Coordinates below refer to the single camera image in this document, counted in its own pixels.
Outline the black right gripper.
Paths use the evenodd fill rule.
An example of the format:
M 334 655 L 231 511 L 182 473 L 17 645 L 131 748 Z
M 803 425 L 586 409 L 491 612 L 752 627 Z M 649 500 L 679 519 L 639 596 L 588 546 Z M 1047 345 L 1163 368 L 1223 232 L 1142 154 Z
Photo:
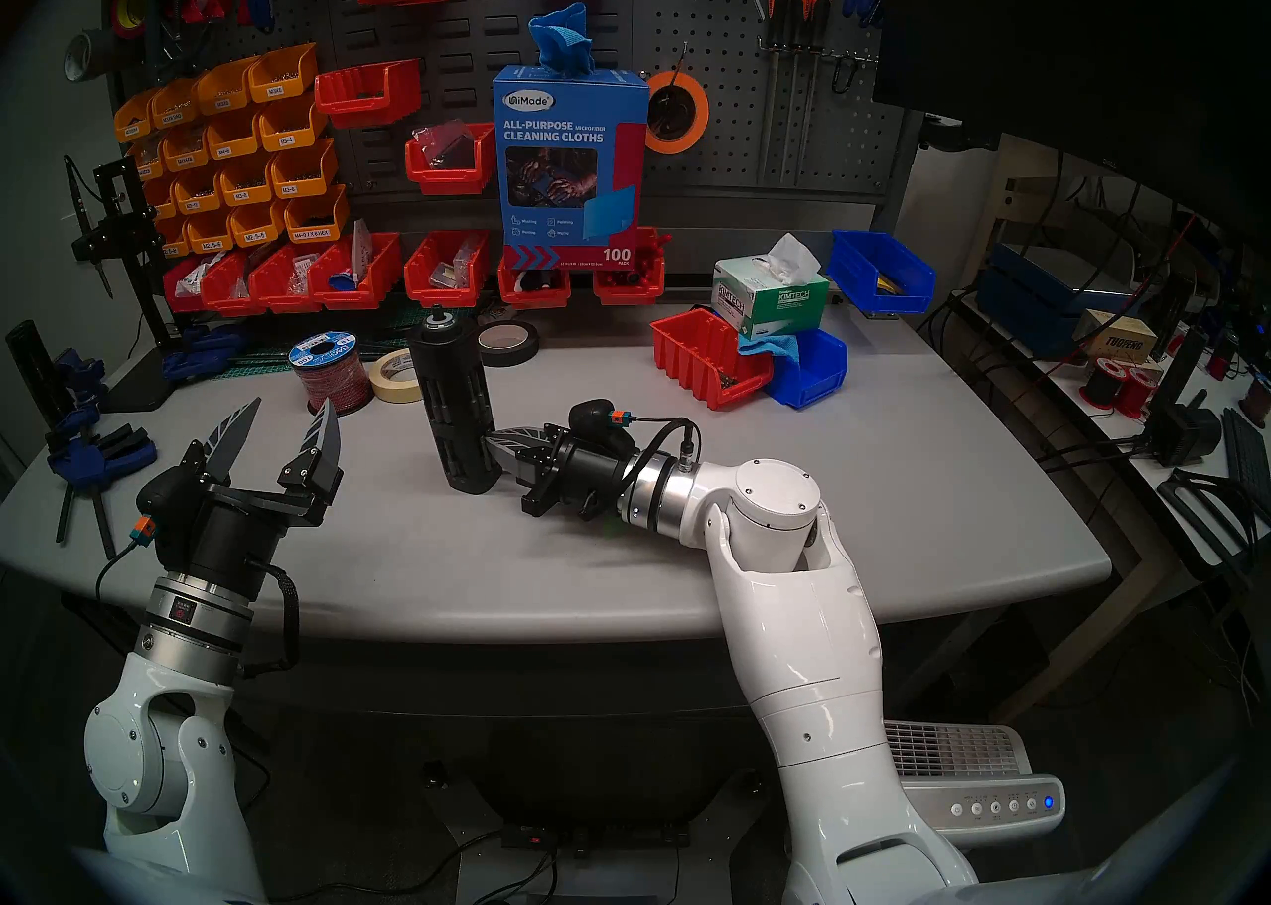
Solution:
M 567 433 L 558 425 L 515 426 L 493 430 L 483 440 L 501 469 L 526 489 L 522 512 L 541 517 L 562 506 L 592 521 L 615 507 L 620 482 L 639 449 L 630 436 L 596 442 Z

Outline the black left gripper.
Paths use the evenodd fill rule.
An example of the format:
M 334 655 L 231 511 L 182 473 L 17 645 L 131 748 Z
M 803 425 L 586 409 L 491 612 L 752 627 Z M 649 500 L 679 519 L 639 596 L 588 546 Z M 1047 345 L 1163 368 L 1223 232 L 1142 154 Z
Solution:
M 290 527 L 316 527 L 341 489 L 341 422 L 332 399 L 314 414 L 300 451 L 277 477 L 280 492 L 225 487 L 259 411 L 253 398 L 180 461 L 197 479 L 161 482 L 161 566 L 254 601 Z

